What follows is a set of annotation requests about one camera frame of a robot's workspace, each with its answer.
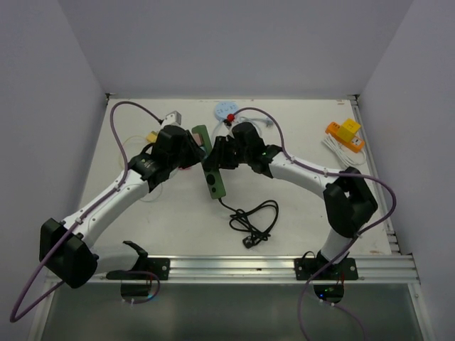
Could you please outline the yellow two-port adapter plug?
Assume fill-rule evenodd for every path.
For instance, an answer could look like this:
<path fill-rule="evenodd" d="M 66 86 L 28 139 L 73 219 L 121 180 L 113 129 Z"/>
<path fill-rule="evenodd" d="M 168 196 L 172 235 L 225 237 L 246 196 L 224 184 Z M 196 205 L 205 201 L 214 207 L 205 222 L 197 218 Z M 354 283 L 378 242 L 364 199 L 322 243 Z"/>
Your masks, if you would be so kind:
<path fill-rule="evenodd" d="M 146 140 L 147 140 L 150 144 L 154 144 L 154 143 L 156 143 L 157 137 L 158 137 L 158 133 L 157 133 L 156 131 L 151 131 L 151 132 L 146 136 Z"/>

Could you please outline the round light blue socket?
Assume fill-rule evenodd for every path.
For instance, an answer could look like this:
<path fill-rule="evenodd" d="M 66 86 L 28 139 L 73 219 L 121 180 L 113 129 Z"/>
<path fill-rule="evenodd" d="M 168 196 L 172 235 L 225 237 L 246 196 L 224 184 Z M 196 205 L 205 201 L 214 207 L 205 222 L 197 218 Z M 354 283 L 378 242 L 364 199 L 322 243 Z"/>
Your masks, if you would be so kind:
<path fill-rule="evenodd" d="M 215 105 L 214 115 L 218 121 L 224 121 L 228 115 L 234 114 L 239 109 L 238 105 L 232 101 L 221 101 Z"/>

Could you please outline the yellow cube adapter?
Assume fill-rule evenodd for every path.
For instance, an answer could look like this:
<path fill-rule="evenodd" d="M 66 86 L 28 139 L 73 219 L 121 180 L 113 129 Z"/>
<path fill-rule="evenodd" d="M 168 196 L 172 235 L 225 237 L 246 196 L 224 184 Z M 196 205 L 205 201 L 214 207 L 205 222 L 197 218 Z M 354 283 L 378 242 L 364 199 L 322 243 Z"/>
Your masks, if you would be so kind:
<path fill-rule="evenodd" d="M 351 142 L 355 138 L 360 128 L 361 125 L 358 122 L 352 119 L 346 119 L 339 126 L 336 135 L 342 141 Z"/>

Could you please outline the orange power strip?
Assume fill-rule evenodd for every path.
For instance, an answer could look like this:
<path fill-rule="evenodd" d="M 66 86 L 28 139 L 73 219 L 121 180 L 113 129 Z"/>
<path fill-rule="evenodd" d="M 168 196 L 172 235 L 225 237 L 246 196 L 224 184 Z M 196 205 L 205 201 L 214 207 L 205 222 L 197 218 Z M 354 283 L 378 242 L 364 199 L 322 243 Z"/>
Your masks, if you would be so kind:
<path fill-rule="evenodd" d="M 331 122 L 325 132 L 347 149 L 360 153 L 365 146 L 364 140 L 358 135 L 360 128 L 361 125 L 358 122 L 346 119 L 342 124 Z"/>

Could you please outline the rose brown plug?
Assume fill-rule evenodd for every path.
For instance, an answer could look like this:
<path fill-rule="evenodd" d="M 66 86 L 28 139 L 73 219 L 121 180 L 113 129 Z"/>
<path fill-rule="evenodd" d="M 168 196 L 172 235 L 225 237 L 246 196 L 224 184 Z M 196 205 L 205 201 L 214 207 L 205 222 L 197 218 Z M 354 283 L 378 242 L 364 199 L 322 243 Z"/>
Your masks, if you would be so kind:
<path fill-rule="evenodd" d="M 197 132 L 197 131 L 192 131 L 192 136 L 195 140 L 195 142 L 197 143 L 198 146 L 202 146 L 203 145 L 203 138 L 201 137 L 201 135 Z"/>

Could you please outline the green power strip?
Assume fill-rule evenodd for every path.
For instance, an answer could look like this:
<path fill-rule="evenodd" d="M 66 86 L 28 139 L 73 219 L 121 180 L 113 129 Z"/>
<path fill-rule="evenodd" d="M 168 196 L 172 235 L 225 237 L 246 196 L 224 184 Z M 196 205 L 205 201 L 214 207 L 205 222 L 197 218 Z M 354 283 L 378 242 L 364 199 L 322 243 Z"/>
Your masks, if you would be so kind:
<path fill-rule="evenodd" d="M 219 169 L 213 165 L 213 162 L 209 158 L 213 151 L 213 146 L 207 127 L 206 125 L 197 125 L 191 129 L 191 132 L 199 136 L 201 142 L 200 148 L 205 152 L 205 157 L 201 164 L 210 197 L 213 200 L 219 200 L 226 196 L 226 191 Z"/>

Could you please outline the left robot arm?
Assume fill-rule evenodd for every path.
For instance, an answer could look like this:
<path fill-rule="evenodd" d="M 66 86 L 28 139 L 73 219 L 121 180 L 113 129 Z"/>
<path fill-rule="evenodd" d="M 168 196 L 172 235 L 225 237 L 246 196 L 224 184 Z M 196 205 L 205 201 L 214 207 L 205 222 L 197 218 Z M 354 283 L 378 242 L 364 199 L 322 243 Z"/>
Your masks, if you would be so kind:
<path fill-rule="evenodd" d="M 124 271 L 143 277 L 147 253 L 134 242 L 111 251 L 95 251 L 102 233 L 136 201 L 168 180 L 171 172 L 200 163 L 205 153 L 192 133 L 179 126 L 159 131 L 151 152 L 133 157 L 106 190 L 78 212 L 59 222 L 50 218 L 40 231 L 39 260 L 71 288 L 79 288 L 95 274 Z"/>

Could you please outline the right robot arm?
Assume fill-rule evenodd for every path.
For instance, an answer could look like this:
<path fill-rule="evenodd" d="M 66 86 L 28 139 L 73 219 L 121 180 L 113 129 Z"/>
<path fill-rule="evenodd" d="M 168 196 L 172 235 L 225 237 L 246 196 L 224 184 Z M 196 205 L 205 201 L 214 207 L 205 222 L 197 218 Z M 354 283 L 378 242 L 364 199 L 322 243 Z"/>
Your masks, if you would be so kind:
<path fill-rule="evenodd" d="M 313 172 L 298 166 L 299 161 L 286 156 L 281 146 L 267 145 L 256 128 L 244 122 L 231 128 L 226 137 L 216 138 L 203 169 L 232 170 L 246 164 L 255 173 L 287 181 L 319 196 L 331 230 L 316 256 L 316 269 L 323 278 L 334 278 L 342 270 L 348 244 L 371 219 L 378 204 L 358 169 L 324 170 L 314 166 Z"/>

